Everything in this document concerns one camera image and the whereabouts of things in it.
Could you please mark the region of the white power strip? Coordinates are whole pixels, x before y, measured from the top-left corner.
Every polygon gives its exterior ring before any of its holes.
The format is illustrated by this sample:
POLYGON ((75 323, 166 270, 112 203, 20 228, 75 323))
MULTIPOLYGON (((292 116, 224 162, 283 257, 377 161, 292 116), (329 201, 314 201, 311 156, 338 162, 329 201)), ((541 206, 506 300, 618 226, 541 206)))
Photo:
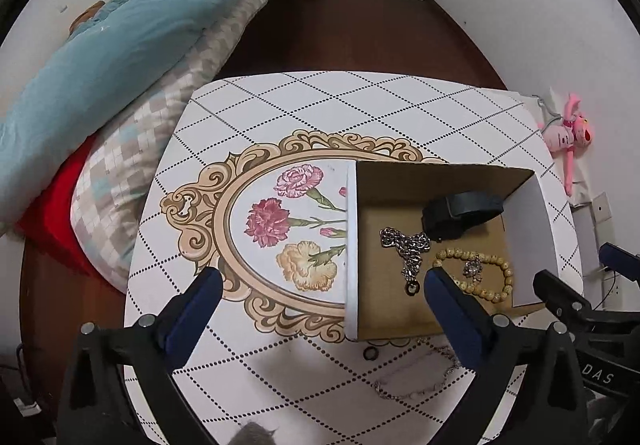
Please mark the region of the white power strip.
MULTIPOLYGON (((597 249, 600 249, 605 243, 615 243, 615 231, 613 223, 613 214, 608 202, 608 196, 600 193, 594 197, 591 202, 591 213, 593 220, 593 231, 596 236, 597 249)), ((620 284, 618 283, 618 275, 616 272, 607 271, 603 264, 600 265, 597 277, 602 283, 602 300, 599 303, 601 309, 618 309, 620 300, 620 284)))

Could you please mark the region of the white cardboard box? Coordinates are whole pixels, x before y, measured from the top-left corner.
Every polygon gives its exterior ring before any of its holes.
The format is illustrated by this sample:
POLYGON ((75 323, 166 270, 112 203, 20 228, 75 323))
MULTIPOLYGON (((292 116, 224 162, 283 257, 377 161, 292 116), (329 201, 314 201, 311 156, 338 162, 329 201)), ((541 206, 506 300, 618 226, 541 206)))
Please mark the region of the white cardboard box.
POLYGON ((499 292, 506 300, 480 303, 488 313, 521 315, 537 309, 535 275, 559 273, 559 248, 552 231, 541 180, 528 169, 488 165, 410 164, 357 161, 346 182, 347 247, 345 333, 352 341, 431 335, 439 324, 424 297, 428 269, 442 265, 465 287, 499 292), (381 233, 390 227, 410 241, 425 235, 422 209, 449 194, 484 191, 503 200, 501 216, 469 229, 461 238, 430 239, 416 273, 420 290, 407 295, 402 261, 395 247, 384 247, 381 233), (480 280, 465 276, 470 257, 482 260, 480 280))

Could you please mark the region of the black smart watch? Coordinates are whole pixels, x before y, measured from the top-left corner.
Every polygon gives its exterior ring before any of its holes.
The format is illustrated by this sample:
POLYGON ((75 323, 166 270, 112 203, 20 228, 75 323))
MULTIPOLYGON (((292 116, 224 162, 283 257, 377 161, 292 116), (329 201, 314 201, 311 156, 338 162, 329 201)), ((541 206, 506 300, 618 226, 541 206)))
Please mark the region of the black smart watch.
POLYGON ((422 209, 422 231, 432 240, 461 238, 469 229, 501 216, 503 200, 484 191, 436 197, 422 209))

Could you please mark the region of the pink panther plush toy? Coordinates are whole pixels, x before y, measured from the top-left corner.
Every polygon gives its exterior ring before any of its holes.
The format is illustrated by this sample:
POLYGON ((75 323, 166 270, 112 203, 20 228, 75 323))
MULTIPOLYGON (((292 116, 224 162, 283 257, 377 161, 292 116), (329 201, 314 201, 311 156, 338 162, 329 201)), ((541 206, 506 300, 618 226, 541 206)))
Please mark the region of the pink panther plush toy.
POLYGON ((549 101, 537 98, 544 121, 538 124, 544 142, 552 157, 562 161, 562 180, 567 197, 572 197, 575 184, 576 155, 582 154, 593 142, 593 130, 580 109, 582 99, 575 93, 568 94, 563 113, 557 113, 549 101))

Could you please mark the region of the white patterned tablecloth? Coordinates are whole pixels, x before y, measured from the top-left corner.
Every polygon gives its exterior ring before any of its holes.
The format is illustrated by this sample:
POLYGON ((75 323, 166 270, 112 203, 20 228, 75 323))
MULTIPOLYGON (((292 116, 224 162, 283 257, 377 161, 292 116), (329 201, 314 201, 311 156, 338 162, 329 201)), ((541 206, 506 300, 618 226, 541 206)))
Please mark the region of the white patterned tablecloth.
POLYGON ((381 234, 422 228, 438 196, 499 195, 504 210, 434 243, 489 312, 547 316, 548 269, 582 290, 570 202, 520 95, 381 72, 283 72, 204 84, 160 159, 138 229, 125 321, 156 315, 214 267, 221 293, 174 375, 220 443, 258 423, 280 444, 425 444, 473 375, 405 291, 381 234))

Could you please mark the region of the checkered beige mattress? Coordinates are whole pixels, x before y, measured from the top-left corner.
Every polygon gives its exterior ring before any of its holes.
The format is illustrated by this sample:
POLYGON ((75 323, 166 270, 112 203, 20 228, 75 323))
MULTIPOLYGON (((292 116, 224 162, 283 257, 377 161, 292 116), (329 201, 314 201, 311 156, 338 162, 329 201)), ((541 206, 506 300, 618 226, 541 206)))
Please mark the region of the checkered beige mattress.
POLYGON ((70 202, 70 226, 96 274, 127 291, 134 244, 155 172, 192 93, 228 61, 268 0, 239 0, 186 55, 100 130, 70 202))

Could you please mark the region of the red bed sheet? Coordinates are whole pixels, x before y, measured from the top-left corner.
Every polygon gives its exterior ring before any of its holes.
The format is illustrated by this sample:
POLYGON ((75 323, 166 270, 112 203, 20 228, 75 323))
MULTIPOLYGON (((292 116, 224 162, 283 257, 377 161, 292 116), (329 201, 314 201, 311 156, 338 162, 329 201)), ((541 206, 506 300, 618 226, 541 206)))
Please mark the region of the red bed sheet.
POLYGON ((127 168, 138 153, 118 136, 90 136, 29 205, 17 231, 75 272, 126 292, 140 221, 127 168))

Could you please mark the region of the teal blue blanket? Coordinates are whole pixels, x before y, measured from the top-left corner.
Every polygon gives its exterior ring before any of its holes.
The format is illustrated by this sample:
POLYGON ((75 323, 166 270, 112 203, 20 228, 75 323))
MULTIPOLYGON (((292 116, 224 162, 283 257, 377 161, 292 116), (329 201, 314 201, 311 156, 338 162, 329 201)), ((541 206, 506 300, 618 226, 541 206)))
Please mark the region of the teal blue blanket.
POLYGON ((238 0, 127 0, 52 54, 1 122, 1 224, 238 0))

